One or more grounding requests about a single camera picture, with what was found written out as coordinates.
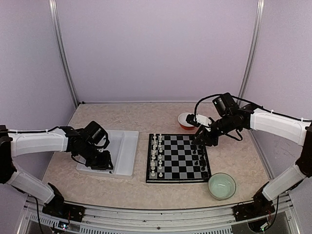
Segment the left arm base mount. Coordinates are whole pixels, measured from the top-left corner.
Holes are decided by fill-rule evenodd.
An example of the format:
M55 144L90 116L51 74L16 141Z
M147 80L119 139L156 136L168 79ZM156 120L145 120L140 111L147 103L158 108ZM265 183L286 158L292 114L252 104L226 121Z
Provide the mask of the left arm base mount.
M65 203L61 199L52 199L43 206L42 212L68 221L82 222L85 207Z

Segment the left aluminium frame post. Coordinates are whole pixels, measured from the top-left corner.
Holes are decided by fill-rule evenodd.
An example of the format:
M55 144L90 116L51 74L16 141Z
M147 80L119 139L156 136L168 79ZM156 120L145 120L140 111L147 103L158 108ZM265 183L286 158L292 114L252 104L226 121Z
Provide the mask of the left aluminium frame post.
M74 82L73 82L73 79L72 79L72 76L70 73L68 60L66 57L65 47L64 47L64 43L63 43L63 39L62 39L59 15L58 15L57 1L56 0L49 0L49 8L50 8L52 23L53 23L53 27L54 27L54 31L55 31L55 35L56 35L56 41L57 41L59 56L60 56L61 64L63 67L64 75L65 75L65 80L66 80L66 83L68 85L70 96L71 96L71 99L73 101L73 104L74 104L75 108L78 108L79 100L78 100L75 85L74 85Z

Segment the black white chessboard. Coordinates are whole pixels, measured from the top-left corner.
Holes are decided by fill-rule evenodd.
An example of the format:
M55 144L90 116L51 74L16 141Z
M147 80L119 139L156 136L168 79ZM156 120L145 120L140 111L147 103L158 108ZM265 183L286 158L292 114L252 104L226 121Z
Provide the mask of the black white chessboard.
M209 178L211 177L211 169L209 165L209 159L206 147L203 146L204 155L199 155L198 148L199 145L196 146L196 154L192 152L194 150L191 149L192 140L194 139L193 134L162 134L162 150L163 155L162 160L162 170L159 170L158 161L158 151L156 153L156 159L154 162L156 163L155 167L151 167L150 163L152 161L152 150L153 144L158 143L158 136L157 141L153 139L154 134L149 134L149 144L148 144L148 154L147 154L147 168L146 168L146 183L205 183L208 182ZM193 160L192 156L198 156L198 160ZM200 156L204 156L206 162L206 171L208 173L207 178L202 177L201 165L200 165ZM155 176L151 176L152 170L155 171Z

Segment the right aluminium frame post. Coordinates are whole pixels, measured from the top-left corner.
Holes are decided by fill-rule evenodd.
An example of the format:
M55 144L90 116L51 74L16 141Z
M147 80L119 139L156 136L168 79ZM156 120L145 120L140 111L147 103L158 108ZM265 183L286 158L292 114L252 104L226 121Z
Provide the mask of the right aluminium frame post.
M238 105L242 103L241 99L244 98L246 94L248 82L250 80L250 74L252 71L252 66L254 63L254 57L256 54L256 49L257 49L257 44L258 44L258 38L260 35L260 30L261 30L264 6L265 6L264 0L257 1L256 12L255 12L255 17L254 17L254 22L253 22L252 37L251 37L251 42L250 42L248 56L247 56L247 62L246 62L246 66L244 69L240 89L238 92L238 97L239 97L237 101Z

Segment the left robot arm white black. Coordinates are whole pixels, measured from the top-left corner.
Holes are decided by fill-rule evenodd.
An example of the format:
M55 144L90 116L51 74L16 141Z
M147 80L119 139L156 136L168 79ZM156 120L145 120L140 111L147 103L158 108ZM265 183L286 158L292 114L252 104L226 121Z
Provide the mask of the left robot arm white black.
M28 193L44 202L55 215L68 213L68 205L60 191L51 183L43 183L18 164L15 157L44 152L67 152L71 157L81 156L84 165L92 170L112 170L111 154L106 149L108 133L98 123L91 121L86 127L54 127L40 131L9 130L0 127L0 182Z

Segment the aluminium frame post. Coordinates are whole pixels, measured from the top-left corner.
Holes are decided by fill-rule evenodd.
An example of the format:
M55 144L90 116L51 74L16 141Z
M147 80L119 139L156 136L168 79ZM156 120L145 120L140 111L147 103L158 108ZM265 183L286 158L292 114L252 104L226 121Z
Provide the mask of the aluminium frame post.
M264 0L257 1L256 12L255 12L255 17L254 17L254 22L253 22L252 37L251 37L251 42L250 42L248 56L247 56L247 62L246 62L246 66L244 69L240 89L238 92L238 97L239 97L237 101L238 105L242 103L241 99L244 98L246 94L248 82L250 80L250 74L252 71L252 66L254 63L254 57L256 54L256 49L257 49L257 44L258 44L258 38L260 35L260 30L261 30L264 6L265 6Z
M72 76L70 73L68 60L66 57L65 47L64 47L64 43L63 43L63 39L62 39L59 15L58 15L57 1L56 0L49 0L49 8L50 8L52 23L53 23L53 27L54 27L54 31L55 31L55 35L56 35L56 41L57 41L59 56L60 56L61 64L63 67L64 75L65 75L65 80L66 80L66 83L68 85L70 96L71 96L71 99L73 101L73 104L74 104L75 108L78 108L79 100L78 100L75 85L74 85L74 82L73 82L73 79L72 79Z

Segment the front aluminium rail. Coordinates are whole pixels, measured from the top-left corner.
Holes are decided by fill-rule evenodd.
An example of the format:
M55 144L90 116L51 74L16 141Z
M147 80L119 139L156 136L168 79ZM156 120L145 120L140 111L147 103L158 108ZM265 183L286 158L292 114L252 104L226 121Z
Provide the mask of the front aluminium rail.
M196 209L140 210L84 204L81 222L42 213L28 198L16 234L250 234L262 217L236 221L233 204Z

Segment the white plastic compartment tray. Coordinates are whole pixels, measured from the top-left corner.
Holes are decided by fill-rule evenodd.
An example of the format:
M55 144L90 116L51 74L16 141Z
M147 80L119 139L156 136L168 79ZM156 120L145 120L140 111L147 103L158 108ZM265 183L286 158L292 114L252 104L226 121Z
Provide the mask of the white plastic compartment tray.
M132 179L134 163L136 158L137 143L139 138L138 131L118 131L108 130L110 144L106 148L111 154L114 168L112 170L92 170L86 167L85 159L80 157L76 170L80 174L111 177L120 179Z

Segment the red white bowl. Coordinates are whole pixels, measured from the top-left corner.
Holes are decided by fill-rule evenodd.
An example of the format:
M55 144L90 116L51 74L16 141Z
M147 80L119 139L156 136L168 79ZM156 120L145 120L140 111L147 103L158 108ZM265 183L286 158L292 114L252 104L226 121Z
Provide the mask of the red white bowl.
M187 116L190 115L191 113L187 113L187 112L184 112L184 113L181 113L177 120L178 120L178 123L180 125L180 127L184 130L187 130L187 131L190 131L190 130L194 130L195 129L195 126L189 124L186 119L187 119Z

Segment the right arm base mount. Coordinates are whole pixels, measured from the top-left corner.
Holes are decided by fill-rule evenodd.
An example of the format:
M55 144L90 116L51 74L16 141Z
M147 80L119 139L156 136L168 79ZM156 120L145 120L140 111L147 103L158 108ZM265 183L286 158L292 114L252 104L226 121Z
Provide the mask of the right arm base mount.
M250 203L233 206L232 210L236 221L244 221L274 213L275 207L272 201L255 199Z

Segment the green glass bowl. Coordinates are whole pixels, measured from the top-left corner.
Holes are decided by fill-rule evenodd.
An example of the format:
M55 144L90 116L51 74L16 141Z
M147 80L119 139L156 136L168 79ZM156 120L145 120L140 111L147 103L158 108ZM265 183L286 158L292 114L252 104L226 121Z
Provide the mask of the green glass bowl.
M208 180L208 188L213 198L226 200L235 194L236 182L226 173L216 173Z

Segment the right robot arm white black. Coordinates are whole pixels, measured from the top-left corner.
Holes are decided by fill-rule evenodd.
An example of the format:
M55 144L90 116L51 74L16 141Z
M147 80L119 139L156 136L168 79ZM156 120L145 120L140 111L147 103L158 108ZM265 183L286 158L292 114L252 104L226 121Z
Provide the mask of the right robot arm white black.
M291 117L265 109L254 102L242 99L245 106L238 105L239 97L230 93L214 94L201 99L213 99L213 105L219 114L218 120L198 114L197 102L193 113L188 114L186 122L198 130L194 144L217 146L220 136L228 136L241 141L240 132L244 129L264 132L281 137L301 147L302 151L295 163L279 176L268 182L253 197L249 211L260 216L268 209L269 203L278 196L312 176L312 122L305 118Z

